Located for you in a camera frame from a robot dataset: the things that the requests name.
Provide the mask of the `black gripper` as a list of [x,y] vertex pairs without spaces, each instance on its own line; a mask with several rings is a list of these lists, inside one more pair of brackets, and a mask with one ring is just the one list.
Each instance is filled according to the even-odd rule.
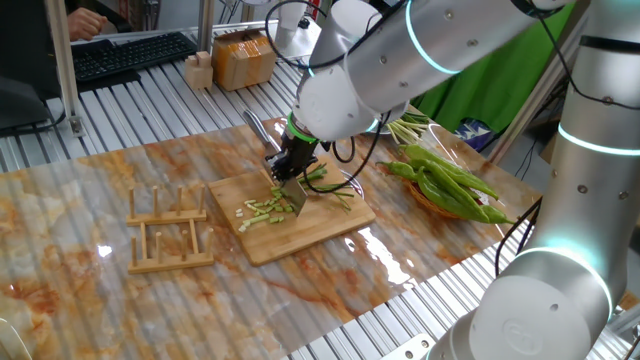
[[310,167],[317,163],[314,155],[317,140],[309,142],[294,135],[283,135],[281,145],[284,153],[277,153],[268,158],[271,177],[276,182],[285,183],[291,178],[290,174],[298,179],[304,172],[310,172]]

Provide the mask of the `person's bare hand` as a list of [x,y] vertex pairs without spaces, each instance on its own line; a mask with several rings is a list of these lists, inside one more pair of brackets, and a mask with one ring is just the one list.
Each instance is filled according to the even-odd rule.
[[69,37],[71,41],[90,41],[99,35],[108,22],[105,16],[80,7],[67,16]]

